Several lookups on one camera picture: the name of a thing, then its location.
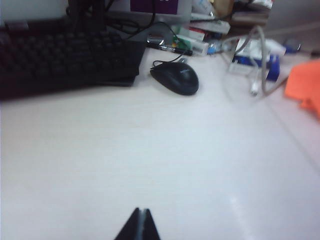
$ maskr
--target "computer mouse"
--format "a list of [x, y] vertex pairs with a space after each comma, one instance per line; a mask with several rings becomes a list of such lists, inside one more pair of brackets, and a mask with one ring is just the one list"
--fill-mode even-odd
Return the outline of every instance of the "computer mouse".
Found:
[[199, 80], [191, 66], [182, 62], [164, 62], [150, 70], [152, 77], [166, 88], [180, 95], [193, 95]]

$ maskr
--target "desk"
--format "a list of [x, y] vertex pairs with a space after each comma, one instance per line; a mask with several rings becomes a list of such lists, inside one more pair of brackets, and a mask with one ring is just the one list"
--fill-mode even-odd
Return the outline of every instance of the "desk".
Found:
[[2, 103], [2, 239], [113, 240], [135, 207], [163, 240], [319, 239], [316, 117], [251, 97], [225, 56], [190, 58], [200, 89], [177, 95], [149, 74], [173, 56], [147, 49], [131, 88]]

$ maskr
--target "keyboard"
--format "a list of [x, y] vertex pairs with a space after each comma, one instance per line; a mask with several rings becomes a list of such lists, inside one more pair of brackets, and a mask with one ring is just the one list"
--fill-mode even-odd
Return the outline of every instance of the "keyboard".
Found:
[[10, 35], [0, 45], [0, 99], [92, 85], [131, 86], [145, 44], [114, 32]]

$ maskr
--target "orange object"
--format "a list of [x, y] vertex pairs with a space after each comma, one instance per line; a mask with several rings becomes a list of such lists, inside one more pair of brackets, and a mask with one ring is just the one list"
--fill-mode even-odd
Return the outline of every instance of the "orange object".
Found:
[[300, 100], [300, 107], [317, 112], [320, 119], [320, 60], [295, 66], [284, 93], [289, 98]]

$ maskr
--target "marker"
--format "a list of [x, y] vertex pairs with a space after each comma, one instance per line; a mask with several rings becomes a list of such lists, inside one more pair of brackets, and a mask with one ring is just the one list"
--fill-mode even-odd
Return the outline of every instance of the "marker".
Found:
[[166, 46], [166, 45], [160, 45], [160, 44], [153, 43], [153, 42], [148, 42], [147, 46], [149, 48], [159, 49], [159, 50], [166, 51], [166, 52], [184, 54], [184, 55], [188, 55], [188, 56], [192, 56], [193, 55], [193, 51], [192, 50], [185, 50], [185, 49], [178, 48], [178, 47], [170, 47], [170, 46]]

